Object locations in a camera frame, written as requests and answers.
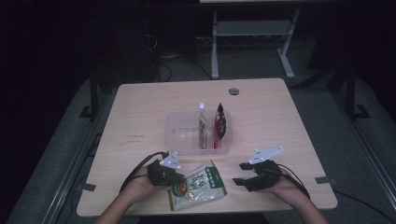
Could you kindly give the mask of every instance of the person's left hand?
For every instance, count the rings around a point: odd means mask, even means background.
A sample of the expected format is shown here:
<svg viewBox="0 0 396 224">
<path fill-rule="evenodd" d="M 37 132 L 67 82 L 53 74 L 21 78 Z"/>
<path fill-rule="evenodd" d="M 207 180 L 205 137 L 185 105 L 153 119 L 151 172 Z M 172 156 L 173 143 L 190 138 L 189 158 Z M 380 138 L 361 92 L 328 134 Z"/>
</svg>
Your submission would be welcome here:
<svg viewBox="0 0 396 224">
<path fill-rule="evenodd" d="M 139 202 L 150 195 L 154 190 L 163 189 L 161 186 L 154 186 L 147 177 L 148 168 L 143 166 L 140 168 L 135 176 L 139 176 L 131 180 L 125 189 L 121 192 L 122 197 L 127 197 L 130 200 L 130 204 Z"/>
</svg>

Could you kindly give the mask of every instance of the dark red package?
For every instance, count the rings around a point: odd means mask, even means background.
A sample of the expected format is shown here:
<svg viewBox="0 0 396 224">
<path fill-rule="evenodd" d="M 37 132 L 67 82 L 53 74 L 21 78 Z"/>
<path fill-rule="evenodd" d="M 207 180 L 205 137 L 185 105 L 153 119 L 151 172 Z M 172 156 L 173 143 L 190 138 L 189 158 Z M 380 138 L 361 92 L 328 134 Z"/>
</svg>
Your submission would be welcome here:
<svg viewBox="0 0 396 224">
<path fill-rule="evenodd" d="M 221 104 L 218 106 L 215 116 L 215 130 L 214 130 L 214 148 L 221 148 L 221 139 L 227 129 L 226 120 L 224 116 L 224 109 Z"/>
</svg>

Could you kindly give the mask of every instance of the person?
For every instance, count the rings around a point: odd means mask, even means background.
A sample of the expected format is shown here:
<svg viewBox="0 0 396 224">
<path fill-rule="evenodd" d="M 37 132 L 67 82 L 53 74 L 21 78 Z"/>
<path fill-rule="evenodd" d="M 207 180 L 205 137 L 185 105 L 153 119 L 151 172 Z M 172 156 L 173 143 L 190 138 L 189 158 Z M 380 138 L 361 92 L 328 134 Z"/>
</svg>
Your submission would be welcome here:
<svg viewBox="0 0 396 224">
<path fill-rule="evenodd" d="M 281 169 L 285 175 L 290 175 L 286 170 Z M 124 213 L 134 203 L 144 200 L 150 193 L 155 190 L 163 189 L 160 186 L 153 186 L 146 176 L 147 166 L 139 169 L 135 176 L 141 177 L 133 179 L 125 189 L 114 199 L 110 206 L 103 212 L 95 224 L 112 224 L 119 223 Z M 328 221 L 321 214 L 318 208 L 307 198 L 299 189 L 285 177 L 280 177 L 279 181 L 269 189 L 261 189 L 260 192 L 274 194 L 283 202 L 289 204 L 302 217 L 306 224 L 326 224 Z"/>
</svg>

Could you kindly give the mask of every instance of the light wood table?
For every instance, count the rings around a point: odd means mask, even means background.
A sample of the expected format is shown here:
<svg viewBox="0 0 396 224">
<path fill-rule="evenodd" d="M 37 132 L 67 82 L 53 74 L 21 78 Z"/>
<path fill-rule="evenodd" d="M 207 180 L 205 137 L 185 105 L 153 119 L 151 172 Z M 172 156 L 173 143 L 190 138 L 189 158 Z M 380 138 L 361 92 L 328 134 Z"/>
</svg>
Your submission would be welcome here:
<svg viewBox="0 0 396 224">
<path fill-rule="evenodd" d="M 237 88 L 240 93 L 231 95 L 230 88 Z M 134 204 L 127 216 L 291 209 L 271 194 L 248 192 L 233 182 L 235 177 L 255 176 L 252 171 L 242 171 L 239 163 L 248 162 L 254 148 L 258 147 L 283 147 L 284 151 L 272 160 L 287 165 L 300 177 L 318 208 L 331 209 L 337 205 L 330 184 L 316 182 L 315 178 L 325 173 L 284 81 L 264 78 L 120 86 L 87 179 L 87 184 L 96 188 L 83 191 L 78 214 L 99 216 L 118 195 L 122 182 L 139 162 L 154 152 L 168 150 L 164 143 L 166 115 L 198 110 L 200 102 L 213 110 L 222 103 L 230 112 L 233 143 L 225 155 L 180 156 L 182 168 L 178 172 L 186 175 L 202 161 L 212 160 L 228 195 L 173 212 L 164 189 Z"/>
</svg>

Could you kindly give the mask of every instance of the clear plastic bin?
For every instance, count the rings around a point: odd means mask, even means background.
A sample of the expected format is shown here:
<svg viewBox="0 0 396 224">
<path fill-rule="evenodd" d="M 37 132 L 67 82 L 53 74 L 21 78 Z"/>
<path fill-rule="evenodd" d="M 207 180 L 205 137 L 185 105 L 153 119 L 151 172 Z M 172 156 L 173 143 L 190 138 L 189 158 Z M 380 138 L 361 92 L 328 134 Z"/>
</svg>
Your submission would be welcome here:
<svg viewBox="0 0 396 224">
<path fill-rule="evenodd" d="M 207 148 L 199 147 L 199 111 L 172 112 L 166 116 L 165 144 L 170 152 L 177 151 L 179 156 L 226 154 L 233 143 L 233 125 L 230 112 L 224 110 L 227 129 L 221 139 L 221 148 L 214 148 L 214 122 L 216 111 L 205 110 L 205 117 L 210 122 L 207 132 Z"/>
</svg>

